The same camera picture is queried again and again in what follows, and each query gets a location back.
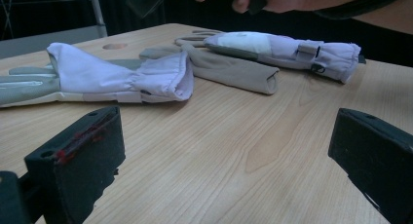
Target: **wooden table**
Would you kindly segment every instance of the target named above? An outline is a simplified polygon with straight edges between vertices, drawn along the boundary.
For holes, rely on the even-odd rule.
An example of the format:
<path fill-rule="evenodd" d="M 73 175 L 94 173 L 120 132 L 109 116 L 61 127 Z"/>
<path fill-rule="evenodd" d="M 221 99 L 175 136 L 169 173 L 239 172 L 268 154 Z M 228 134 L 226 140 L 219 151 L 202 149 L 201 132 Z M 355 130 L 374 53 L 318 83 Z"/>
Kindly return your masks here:
<path fill-rule="evenodd" d="M 194 28 L 166 24 L 76 46 L 137 58 Z M 0 74 L 48 62 L 46 52 L 5 58 Z M 327 149 L 340 107 L 413 133 L 413 69 L 368 60 L 346 85 L 285 69 L 278 82 L 266 96 L 196 78 L 186 102 L 120 104 L 127 158 L 86 223 L 387 223 Z M 22 176 L 25 155 L 111 104 L 1 109 L 0 170 Z"/>

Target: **fencing glove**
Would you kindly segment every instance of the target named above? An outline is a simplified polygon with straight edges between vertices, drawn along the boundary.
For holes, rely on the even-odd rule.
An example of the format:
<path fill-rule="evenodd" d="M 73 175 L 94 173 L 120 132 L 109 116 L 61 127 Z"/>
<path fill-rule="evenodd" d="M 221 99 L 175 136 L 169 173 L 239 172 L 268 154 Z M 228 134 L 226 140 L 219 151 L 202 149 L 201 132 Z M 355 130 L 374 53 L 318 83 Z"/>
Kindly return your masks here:
<path fill-rule="evenodd" d="M 204 40 L 217 53 L 278 67 L 306 69 L 347 83 L 358 64 L 356 44 L 295 40 L 260 32 L 219 33 Z"/>
<path fill-rule="evenodd" d="M 194 77 L 186 52 L 160 59 L 101 60 L 52 43 L 51 65 L 0 77 L 0 107 L 60 101 L 164 102 L 188 99 Z"/>
<path fill-rule="evenodd" d="M 258 93 L 273 94 L 277 91 L 277 67 L 198 50 L 188 43 L 182 43 L 181 48 L 174 45 L 147 48 L 139 56 L 159 58 L 181 50 L 191 58 L 190 65 L 197 77 Z"/>

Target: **glove finger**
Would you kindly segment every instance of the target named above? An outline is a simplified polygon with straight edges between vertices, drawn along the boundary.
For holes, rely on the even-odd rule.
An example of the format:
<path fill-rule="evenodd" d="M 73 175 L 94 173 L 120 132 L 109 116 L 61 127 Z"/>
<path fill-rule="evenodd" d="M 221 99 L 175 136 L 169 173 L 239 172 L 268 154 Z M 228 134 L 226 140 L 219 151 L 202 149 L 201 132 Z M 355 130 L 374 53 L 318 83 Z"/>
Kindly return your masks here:
<path fill-rule="evenodd" d="M 56 72 L 51 68 L 40 68 L 40 67 L 17 67 L 9 70 L 9 75 L 29 75 L 29 76 L 45 76 L 45 77 L 56 77 Z"/>
<path fill-rule="evenodd" d="M 0 76 L 0 107 L 48 102 L 42 97 L 59 92 L 57 78 Z"/>
<path fill-rule="evenodd" d="M 170 56 L 173 54 L 180 53 L 181 49 L 178 46 L 171 45 L 171 46 L 163 46 L 163 47 L 151 47 L 143 50 L 142 53 L 139 54 L 141 59 L 158 59 L 164 56 Z"/>
<path fill-rule="evenodd" d="M 182 35 L 175 39 L 175 44 L 182 46 L 183 44 L 190 44 L 194 47 L 204 47 L 204 40 L 210 36 L 221 33 L 217 30 L 194 30 L 192 34 Z"/>

